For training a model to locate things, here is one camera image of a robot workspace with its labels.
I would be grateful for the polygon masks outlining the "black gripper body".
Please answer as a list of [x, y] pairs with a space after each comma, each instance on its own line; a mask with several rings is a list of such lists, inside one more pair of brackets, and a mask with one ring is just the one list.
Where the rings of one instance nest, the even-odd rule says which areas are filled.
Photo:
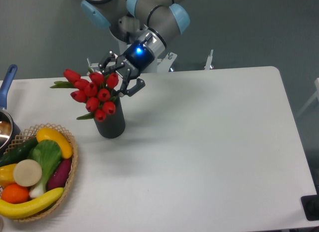
[[155, 59], [151, 50], [142, 44], [141, 41], [134, 42], [127, 50], [118, 56], [116, 65], [123, 64], [122, 68], [117, 68], [115, 72], [124, 78], [129, 73], [129, 80], [137, 79], [141, 72], [144, 71]]

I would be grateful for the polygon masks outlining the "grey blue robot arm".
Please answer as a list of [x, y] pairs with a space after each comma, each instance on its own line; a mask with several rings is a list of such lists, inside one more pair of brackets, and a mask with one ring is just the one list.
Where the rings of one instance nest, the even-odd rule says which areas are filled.
[[81, 7], [94, 26], [110, 31], [120, 55], [108, 52], [98, 63], [103, 75], [117, 73], [116, 94], [133, 96], [145, 86], [141, 73], [156, 72], [158, 57], [187, 29], [190, 17], [183, 0], [83, 0]]

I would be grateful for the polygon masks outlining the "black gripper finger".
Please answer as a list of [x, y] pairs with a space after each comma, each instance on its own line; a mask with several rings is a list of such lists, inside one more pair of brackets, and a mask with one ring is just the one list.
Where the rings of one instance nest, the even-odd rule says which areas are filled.
[[116, 62], [118, 55], [113, 51], [109, 51], [98, 63], [98, 68], [102, 75], [109, 75], [115, 73], [116, 70], [124, 67], [123, 62]]
[[122, 76], [122, 84], [117, 91], [119, 97], [124, 97], [125, 95], [132, 97], [146, 85], [145, 81], [140, 78], [141, 72], [138, 70], [126, 69], [120, 74]]

